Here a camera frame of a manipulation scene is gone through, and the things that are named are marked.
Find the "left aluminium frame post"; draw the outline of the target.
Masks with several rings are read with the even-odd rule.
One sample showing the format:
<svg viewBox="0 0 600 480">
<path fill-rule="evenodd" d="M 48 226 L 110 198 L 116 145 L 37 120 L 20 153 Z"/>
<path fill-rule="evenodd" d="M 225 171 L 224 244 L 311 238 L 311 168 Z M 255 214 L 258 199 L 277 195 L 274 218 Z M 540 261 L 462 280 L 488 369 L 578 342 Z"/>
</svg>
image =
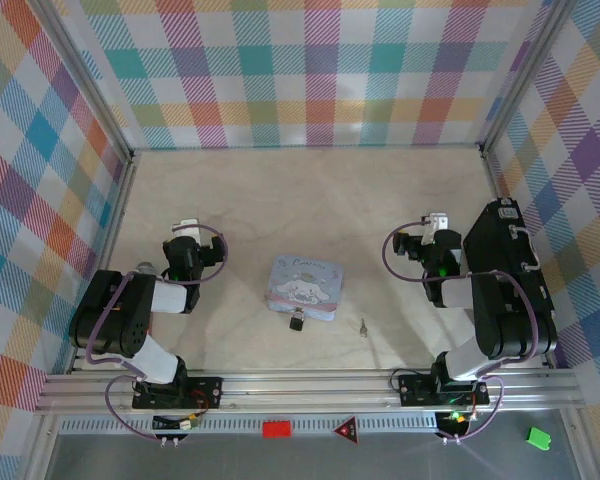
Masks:
<svg viewBox="0 0 600 480">
<path fill-rule="evenodd" d="M 125 160 L 131 161 L 133 150 L 129 147 L 121 128 L 101 95 L 95 79 L 66 30 L 53 2 L 51 0 L 27 0 L 27 2 L 64 61 L 66 69 L 72 76 L 77 88 L 92 108 L 93 114 L 103 131 L 112 141 L 114 149 Z"/>
</svg>

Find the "left aluminium side rail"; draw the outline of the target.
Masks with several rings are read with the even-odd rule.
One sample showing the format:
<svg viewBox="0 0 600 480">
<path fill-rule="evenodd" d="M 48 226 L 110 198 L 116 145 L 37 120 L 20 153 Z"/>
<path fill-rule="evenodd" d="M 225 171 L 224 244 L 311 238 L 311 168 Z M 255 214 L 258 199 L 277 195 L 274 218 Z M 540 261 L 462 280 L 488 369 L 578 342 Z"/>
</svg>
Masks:
<svg viewBox="0 0 600 480">
<path fill-rule="evenodd" d="M 118 191 L 118 194 L 116 196 L 116 199 L 115 199 L 115 202 L 113 205 L 114 208 L 112 210 L 112 214 L 110 217 L 108 227 L 106 229 L 106 236 L 105 236 L 105 241 L 104 241 L 104 245 L 103 245 L 103 250 L 102 250 L 101 255 L 99 256 L 99 259 L 97 262 L 98 268 L 106 269 L 107 267 L 109 267 L 109 264 L 111 262 L 115 243 L 118 238 L 119 230 L 121 228 L 121 224 L 122 224 L 122 221 L 123 221 L 123 218 L 125 215 L 129 195 L 131 193 L 133 182 L 135 180 L 136 171 L 137 171 L 137 163 L 139 160 L 140 160 L 140 153 L 135 149 L 130 150 L 129 158 L 125 161 L 125 164 L 124 164 L 124 167 L 122 170 L 121 181 L 119 184 L 119 191 Z M 78 355 L 78 348 L 69 345 L 68 357 L 67 357 L 67 360 L 65 361 L 65 364 L 63 365 L 63 369 L 61 370 L 61 373 L 72 374 L 76 370 L 76 368 L 74 367 L 74 364 L 75 364 L 77 355 Z M 96 365 L 96 366 L 106 366 L 106 365 L 108 365 L 108 366 L 112 365 L 113 369 L 122 369 L 123 368 L 122 365 L 120 365 L 119 363 L 115 363 L 115 362 L 114 363 L 106 362 L 104 364 Z"/>
</svg>

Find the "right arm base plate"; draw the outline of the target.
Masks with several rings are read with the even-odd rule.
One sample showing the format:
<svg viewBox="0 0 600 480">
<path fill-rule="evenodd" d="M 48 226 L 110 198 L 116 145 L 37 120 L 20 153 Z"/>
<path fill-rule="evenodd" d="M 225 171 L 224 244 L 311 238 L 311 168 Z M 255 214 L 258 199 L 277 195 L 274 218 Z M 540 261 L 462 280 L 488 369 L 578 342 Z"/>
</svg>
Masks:
<svg viewBox="0 0 600 480">
<path fill-rule="evenodd" d="M 487 386 L 478 381 L 444 383 L 431 374 L 405 374 L 398 377 L 398 393 L 403 407 L 483 406 L 490 403 Z"/>
</svg>

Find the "frame bar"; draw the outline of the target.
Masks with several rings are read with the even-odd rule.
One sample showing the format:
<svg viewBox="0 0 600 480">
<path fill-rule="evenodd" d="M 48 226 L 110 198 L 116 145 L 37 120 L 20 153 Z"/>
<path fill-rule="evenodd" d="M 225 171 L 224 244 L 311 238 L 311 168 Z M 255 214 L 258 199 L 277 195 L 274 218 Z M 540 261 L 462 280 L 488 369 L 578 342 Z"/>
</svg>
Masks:
<svg viewBox="0 0 600 480">
<path fill-rule="evenodd" d="M 18 480 L 44 480 L 60 429 L 60 416 L 35 415 L 24 443 Z"/>
<path fill-rule="evenodd" d="M 574 407 L 563 408 L 561 416 L 581 479 L 600 480 L 593 449 L 580 411 Z"/>
</svg>

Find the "red triangle sign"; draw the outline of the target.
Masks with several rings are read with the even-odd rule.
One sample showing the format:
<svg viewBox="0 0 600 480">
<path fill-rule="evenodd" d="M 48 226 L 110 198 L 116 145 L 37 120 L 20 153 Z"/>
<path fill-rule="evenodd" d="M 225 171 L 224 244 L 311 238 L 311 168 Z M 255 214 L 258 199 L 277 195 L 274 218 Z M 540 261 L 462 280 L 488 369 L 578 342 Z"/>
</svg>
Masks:
<svg viewBox="0 0 600 480">
<path fill-rule="evenodd" d="M 349 419 L 342 422 L 341 424 L 339 424 L 333 430 L 333 432 L 336 435 L 353 442 L 354 444 L 359 443 L 357 419 L 355 416 L 352 416 Z"/>
</svg>

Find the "right aluminium frame post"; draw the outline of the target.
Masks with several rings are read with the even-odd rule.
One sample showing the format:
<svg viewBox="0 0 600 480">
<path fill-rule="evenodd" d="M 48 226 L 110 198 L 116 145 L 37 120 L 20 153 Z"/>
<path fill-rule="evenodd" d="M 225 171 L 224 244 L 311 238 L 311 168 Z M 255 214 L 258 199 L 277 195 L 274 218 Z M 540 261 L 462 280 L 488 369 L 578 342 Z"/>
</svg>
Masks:
<svg viewBox="0 0 600 480">
<path fill-rule="evenodd" d="M 484 159 L 494 151 L 496 144 L 505 133 L 514 111 L 535 79 L 576 3 L 577 0 L 540 2 L 538 13 L 526 30 L 526 37 L 510 64 L 513 73 L 507 73 L 501 83 L 504 91 L 499 92 L 494 98 L 491 110 L 485 119 L 484 132 L 479 135 L 477 145 Z"/>
</svg>

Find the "black briefcase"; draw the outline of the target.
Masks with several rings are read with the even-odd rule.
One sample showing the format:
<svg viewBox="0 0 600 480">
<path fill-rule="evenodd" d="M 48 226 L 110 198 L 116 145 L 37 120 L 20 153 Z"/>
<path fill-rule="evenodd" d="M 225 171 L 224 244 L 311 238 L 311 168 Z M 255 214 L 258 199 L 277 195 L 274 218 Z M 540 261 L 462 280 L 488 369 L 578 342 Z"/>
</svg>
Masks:
<svg viewBox="0 0 600 480">
<path fill-rule="evenodd" d="M 517 201 L 499 197 L 488 203 L 463 240 L 463 247 L 470 271 L 499 270 L 514 276 L 537 317 L 555 326 L 555 307 Z"/>
</svg>

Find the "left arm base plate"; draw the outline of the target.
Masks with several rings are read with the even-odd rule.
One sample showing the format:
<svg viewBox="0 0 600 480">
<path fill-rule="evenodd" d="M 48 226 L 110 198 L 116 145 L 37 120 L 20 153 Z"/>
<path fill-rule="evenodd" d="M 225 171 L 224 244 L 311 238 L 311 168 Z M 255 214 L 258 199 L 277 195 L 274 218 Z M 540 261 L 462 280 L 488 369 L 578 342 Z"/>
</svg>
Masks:
<svg viewBox="0 0 600 480">
<path fill-rule="evenodd" d="M 176 383 L 135 382 L 132 408 L 136 410 L 218 409 L 221 377 L 187 377 Z"/>
</svg>

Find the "cartoon dog tin box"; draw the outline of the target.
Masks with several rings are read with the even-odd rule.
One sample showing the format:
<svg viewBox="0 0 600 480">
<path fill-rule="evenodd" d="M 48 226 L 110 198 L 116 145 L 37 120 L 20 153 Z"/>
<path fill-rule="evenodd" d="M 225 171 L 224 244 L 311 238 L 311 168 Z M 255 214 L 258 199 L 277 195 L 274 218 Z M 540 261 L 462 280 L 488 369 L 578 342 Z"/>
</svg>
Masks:
<svg viewBox="0 0 600 480">
<path fill-rule="evenodd" d="M 279 255 L 273 262 L 265 298 L 276 312 L 325 322 L 333 321 L 338 308 L 344 270 L 338 263 L 296 255 Z"/>
</svg>

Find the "aluminium mounting rail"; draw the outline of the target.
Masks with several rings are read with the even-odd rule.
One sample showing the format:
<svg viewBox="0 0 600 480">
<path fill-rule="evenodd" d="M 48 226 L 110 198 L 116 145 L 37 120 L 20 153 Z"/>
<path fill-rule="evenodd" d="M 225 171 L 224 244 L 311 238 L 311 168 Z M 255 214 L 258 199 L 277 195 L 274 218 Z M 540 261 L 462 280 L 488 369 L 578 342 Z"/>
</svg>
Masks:
<svg viewBox="0 0 600 480">
<path fill-rule="evenodd" d="M 193 370 L 192 377 L 221 377 L 215 413 L 376 413 L 408 408 L 449 411 L 457 406 L 403 407 L 398 377 L 389 369 L 220 371 Z M 564 369 L 504 369 L 486 382 L 490 403 L 504 411 L 581 407 L 584 396 L 575 374 Z M 134 390 L 113 370 L 78 370 L 52 375 L 43 387 L 36 414 L 99 414 L 112 404 L 131 413 Z"/>
</svg>

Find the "perforated metal strip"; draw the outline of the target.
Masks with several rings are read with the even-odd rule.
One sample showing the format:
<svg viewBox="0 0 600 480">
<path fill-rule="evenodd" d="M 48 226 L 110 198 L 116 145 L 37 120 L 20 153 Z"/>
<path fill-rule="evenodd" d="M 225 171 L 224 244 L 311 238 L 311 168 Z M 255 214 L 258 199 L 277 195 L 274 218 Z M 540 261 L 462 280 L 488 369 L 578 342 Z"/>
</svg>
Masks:
<svg viewBox="0 0 600 480">
<path fill-rule="evenodd" d="M 344 424 L 350 416 L 342 415 L 301 415 L 288 419 L 293 433 L 328 433 Z M 435 432 L 437 421 L 434 413 L 389 413 L 362 414 L 355 416 L 356 426 L 360 432 L 397 433 L 397 432 Z M 219 415 L 203 419 L 195 433 L 261 433 L 265 422 L 284 422 L 284 419 L 267 418 L 256 415 Z M 70 434 L 90 433 L 128 433 L 118 421 L 105 416 L 65 417 L 59 430 Z"/>
</svg>

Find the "aluminium frame post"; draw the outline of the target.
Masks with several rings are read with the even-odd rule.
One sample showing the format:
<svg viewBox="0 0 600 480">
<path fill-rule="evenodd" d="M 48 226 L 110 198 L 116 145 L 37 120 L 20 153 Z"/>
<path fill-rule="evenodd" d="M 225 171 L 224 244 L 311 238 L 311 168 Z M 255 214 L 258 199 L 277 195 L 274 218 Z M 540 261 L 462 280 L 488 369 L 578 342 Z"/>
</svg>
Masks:
<svg viewBox="0 0 600 480">
<path fill-rule="evenodd" d="M 121 128 L 101 95 L 95 79 L 66 30 L 53 2 L 51 0 L 27 0 L 27 2 L 64 61 L 66 69 L 72 76 L 77 88 L 92 108 L 93 114 L 103 131 L 112 141 L 114 149 L 125 160 L 131 161 L 133 150 L 129 147 Z"/>
<path fill-rule="evenodd" d="M 499 92 L 494 98 L 491 110 L 485 119 L 484 132 L 479 135 L 477 145 L 484 159 L 494 151 L 496 144 L 505 133 L 514 111 L 535 79 L 576 3 L 577 0 L 540 2 L 538 13 L 526 30 L 526 37 L 510 64 L 513 73 L 507 73 L 501 83 L 504 91 Z"/>
</svg>

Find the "green toy block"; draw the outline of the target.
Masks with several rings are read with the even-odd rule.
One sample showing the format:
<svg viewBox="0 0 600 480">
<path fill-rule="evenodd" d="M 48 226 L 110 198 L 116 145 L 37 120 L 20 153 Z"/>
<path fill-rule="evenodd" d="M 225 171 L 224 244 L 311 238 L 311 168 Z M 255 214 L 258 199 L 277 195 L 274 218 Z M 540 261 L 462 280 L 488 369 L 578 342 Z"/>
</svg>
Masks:
<svg viewBox="0 0 600 480">
<path fill-rule="evenodd" d="M 528 431 L 526 442 L 541 451 L 549 451 L 552 437 L 549 433 L 537 427 L 531 427 Z"/>
</svg>

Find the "left lower frame bar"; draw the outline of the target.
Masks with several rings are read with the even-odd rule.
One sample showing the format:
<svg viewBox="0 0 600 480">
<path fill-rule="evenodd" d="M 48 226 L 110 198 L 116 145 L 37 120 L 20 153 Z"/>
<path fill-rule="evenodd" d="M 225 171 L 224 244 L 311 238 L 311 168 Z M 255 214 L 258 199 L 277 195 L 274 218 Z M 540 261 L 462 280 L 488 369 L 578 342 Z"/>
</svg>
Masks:
<svg viewBox="0 0 600 480">
<path fill-rule="evenodd" d="M 35 415 L 24 443 L 18 480 L 44 480 L 60 429 L 60 416 Z"/>
</svg>

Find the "right lower frame bar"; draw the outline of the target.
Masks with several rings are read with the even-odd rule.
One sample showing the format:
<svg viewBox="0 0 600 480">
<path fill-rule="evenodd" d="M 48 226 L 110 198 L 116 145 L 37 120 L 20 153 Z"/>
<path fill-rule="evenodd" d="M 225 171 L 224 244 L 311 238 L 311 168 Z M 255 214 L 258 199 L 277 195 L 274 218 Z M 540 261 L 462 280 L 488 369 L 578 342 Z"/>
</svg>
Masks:
<svg viewBox="0 0 600 480">
<path fill-rule="evenodd" d="M 580 411 L 574 407 L 563 408 L 561 416 L 581 479 L 600 480 L 593 449 Z"/>
</svg>

